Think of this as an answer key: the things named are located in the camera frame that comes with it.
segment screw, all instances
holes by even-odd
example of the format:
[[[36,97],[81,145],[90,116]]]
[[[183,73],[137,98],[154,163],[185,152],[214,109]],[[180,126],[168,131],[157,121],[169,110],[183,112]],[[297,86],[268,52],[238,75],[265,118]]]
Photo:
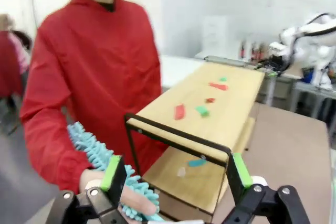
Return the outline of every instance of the screw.
[[[70,196],[71,196],[70,193],[66,193],[66,194],[63,195],[63,198],[64,198],[64,199],[68,199],[68,198],[70,198]]]
[[[255,186],[254,187],[254,191],[256,191],[257,193],[260,193],[260,192],[262,192],[262,188],[260,187],[260,186]]]
[[[284,188],[282,192],[287,195],[290,194],[290,190],[288,188]]]
[[[92,190],[92,191],[91,191],[91,195],[92,195],[92,196],[96,196],[97,194],[98,194],[98,191],[97,191],[97,190]]]

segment jacket cuff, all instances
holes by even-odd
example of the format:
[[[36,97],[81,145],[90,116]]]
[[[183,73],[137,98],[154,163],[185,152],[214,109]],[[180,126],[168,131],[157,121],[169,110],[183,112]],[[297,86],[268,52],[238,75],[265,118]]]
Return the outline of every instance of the jacket cuff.
[[[67,152],[64,154],[57,170],[57,184],[60,190],[73,191],[79,194],[80,176],[85,169],[93,169],[86,153]]]

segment light blue fuzzy duster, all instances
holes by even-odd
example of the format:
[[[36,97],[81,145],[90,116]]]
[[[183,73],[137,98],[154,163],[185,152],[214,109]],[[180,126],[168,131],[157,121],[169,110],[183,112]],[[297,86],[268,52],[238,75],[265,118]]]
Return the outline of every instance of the light blue fuzzy duster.
[[[78,122],[73,125],[69,125],[68,132],[75,148],[79,151],[87,153],[89,162],[96,170],[105,171],[110,163],[113,151],[106,149],[105,144],[97,141],[96,137],[92,133],[86,132],[84,127]],[[125,165],[125,169],[127,173],[125,185],[152,201],[158,209],[157,213],[159,213],[160,209],[158,194],[149,189],[148,183],[140,183],[140,176],[133,176],[135,174],[135,170],[132,168],[132,166]],[[151,221],[163,221],[163,219],[158,214],[154,216],[144,216],[128,206],[122,206],[122,211],[128,217],[137,221],[142,221],[143,218]]]

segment green tape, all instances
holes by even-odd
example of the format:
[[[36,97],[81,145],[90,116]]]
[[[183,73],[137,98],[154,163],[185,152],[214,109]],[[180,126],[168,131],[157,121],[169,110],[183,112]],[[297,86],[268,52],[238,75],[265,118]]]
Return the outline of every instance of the green tape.
[[[244,163],[241,153],[234,153],[233,159],[235,161],[235,165],[237,167],[240,180],[243,183],[243,186],[245,187],[245,189],[250,188],[253,185],[253,179],[248,173],[248,170],[246,168],[246,165]]]
[[[110,164],[105,171],[105,176],[100,185],[100,188],[103,191],[108,191],[111,188],[112,180],[114,178],[115,171],[117,170],[120,159],[121,156],[113,155],[111,157]]]
[[[201,114],[202,117],[210,115],[209,110],[205,106],[198,106],[196,110]]]

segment hand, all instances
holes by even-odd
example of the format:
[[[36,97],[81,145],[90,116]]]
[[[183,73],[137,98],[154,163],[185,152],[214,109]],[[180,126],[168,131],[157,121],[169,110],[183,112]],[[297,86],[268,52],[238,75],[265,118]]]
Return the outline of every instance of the hand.
[[[84,192],[86,189],[100,186],[105,173],[97,170],[84,170],[80,176],[79,191]],[[124,186],[120,203],[127,205],[144,215],[154,215],[156,213],[156,206],[148,200],[145,196],[132,191],[129,187]],[[129,224],[138,224],[139,222],[128,218],[119,208],[119,211]]]

